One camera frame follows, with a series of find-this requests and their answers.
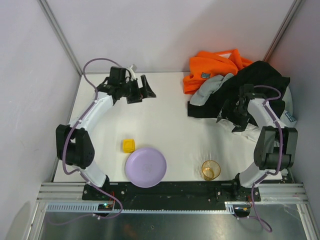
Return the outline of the black cloth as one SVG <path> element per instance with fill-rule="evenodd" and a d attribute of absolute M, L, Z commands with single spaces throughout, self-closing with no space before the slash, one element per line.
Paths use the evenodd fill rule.
<path fill-rule="evenodd" d="M 282 76 L 267 62 L 256 61 L 227 80 L 203 106 L 191 105 L 188 101 L 187 115 L 197 119 L 217 118 L 226 100 L 232 101 L 235 109 L 239 100 L 240 87 L 250 84 L 255 86 L 256 94 L 263 95 L 269 100 L 271 109 L 277 117 L 280 117 L 285 110 L 285 102 L 282 99 L 289 83 L 289 77 Z M 229 119 L 232 123 L 235 120 L 234 109 Z M 249 123 L 258 125 L 252 116 Z"/>

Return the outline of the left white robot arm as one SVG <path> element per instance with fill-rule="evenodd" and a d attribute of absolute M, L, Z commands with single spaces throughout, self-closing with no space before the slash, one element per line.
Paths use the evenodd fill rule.
<path fill-rule="evenodd" d="M 87 183 L 99 188 L 105 184 L 107 175 L 95 161 L 95 148 L 90 133 L 103 115 L 121 98 L 126 98 L 128 104 L 134 104 L 142 102 L 143 99 L 156 98 L 156 94 L 147 77 L 142 74 L 138 79 L 132 66 L 113 66 L 109 76 L 94 88 L 88 107 L 67 125 L 60 124 L 56 128 L 57 157 L 62 161 L 66 175 L 73 174 L 67 169 L 67 166 L 71 166 Z"/>

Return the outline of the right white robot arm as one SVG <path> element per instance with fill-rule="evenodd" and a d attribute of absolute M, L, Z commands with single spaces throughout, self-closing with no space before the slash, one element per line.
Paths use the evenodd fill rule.
<path fill-rule="evenodd" d="M 234 133 L 243 132 L 250 119 L 254 119 L 260 129 L 253 163 L 231 182 L 231 195 L 236 200 L 253 192 L 267 176 L 276 176 L 281 170 L 292 167 L 295 161 L 297 129 L 283 123 L 271 108 L 271 99 L 257 93 L 256 89 L 252 84 L 241 86 L 238 101 L 227 99 L 217 117 L 218 122 L 233 123 Z"/>

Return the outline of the grey cloth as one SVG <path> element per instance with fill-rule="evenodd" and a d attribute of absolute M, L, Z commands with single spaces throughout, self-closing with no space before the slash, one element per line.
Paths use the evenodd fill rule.
<path fill-rule="evenodd" d="M 189 103 L 197 107 L 203 106 L 209 97 L 219 90 L 221 86 L 233 76 L 234 75 L 232 73 L 228 73 L 225 76 L 219 74 L 207 79 L 193 94 Z"/>

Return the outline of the orange cloth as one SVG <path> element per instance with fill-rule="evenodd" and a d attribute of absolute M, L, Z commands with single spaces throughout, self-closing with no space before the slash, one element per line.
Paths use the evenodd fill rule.
<path fill-rule="evenodd" d="M 252 60 L 242 57 L 236 48 L 219 52 L 199 51 L 189 59 L 189 75 L 182 80 L 183 92 L 192 95 L 206 80 L 217 75 L 236 75 L 252 63 Z"/>

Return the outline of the amber transparent cup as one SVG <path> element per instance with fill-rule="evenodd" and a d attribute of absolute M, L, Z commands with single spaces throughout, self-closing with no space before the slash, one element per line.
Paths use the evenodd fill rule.
<path fill-rule="evenodd" d="M 214 160 L 207 160 L 201 166 L 201 173 L 205 181 L 213 181 L 221 173 L 220 165 Z"/>

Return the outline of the yellow cube block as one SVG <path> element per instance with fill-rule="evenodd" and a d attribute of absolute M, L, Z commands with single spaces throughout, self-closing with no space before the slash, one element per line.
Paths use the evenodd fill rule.
<path fill-rule="evenodd" d="M 122 142 L 122 150 L 126 154 L 133 153 L 136 150 L 134 139 L 124 139 Z"/>

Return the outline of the lilac plastic plate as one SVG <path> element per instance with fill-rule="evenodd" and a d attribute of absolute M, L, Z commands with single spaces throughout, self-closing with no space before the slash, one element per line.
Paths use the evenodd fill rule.
<path fill-rule="evenodd" d="M 134 151 L 125 163 L 125 175 L 139 188 L 151 188 L 159 184 L 167 171 L 164 155 L 155 148 L 143 147 Z"/>

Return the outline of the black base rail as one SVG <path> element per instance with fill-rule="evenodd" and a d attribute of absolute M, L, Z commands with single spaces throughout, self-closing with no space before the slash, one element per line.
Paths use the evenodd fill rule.
<path fill-rule="evenodd" d="M 107 182 L 104 193 L 86 184 L 84 201 L 106 202 L 108 194 L 115 196 L 128 211 L 216 211 L 225 208 L 225 202 L 249 203 L 261 201 L 260 191 L 240 186 L 238 180 L 226 181 L 164 181 L 149 188 L 131 182 Z"/>

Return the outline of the aluminium frame profile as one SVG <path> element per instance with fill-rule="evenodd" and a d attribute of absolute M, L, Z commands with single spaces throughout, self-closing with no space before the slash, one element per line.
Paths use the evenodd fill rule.
<path fill-rule="evenodd" d="M 51 203 L 116 203 L 83 200 L 82 182 L 43 183 L 37 196 L 32 239 L 40 240 L 317 240 L 320 230 L 304 185 L 266 181 L 261 200 L 227 201 L 250 208 L 238 214 L 48 212 Z"/>

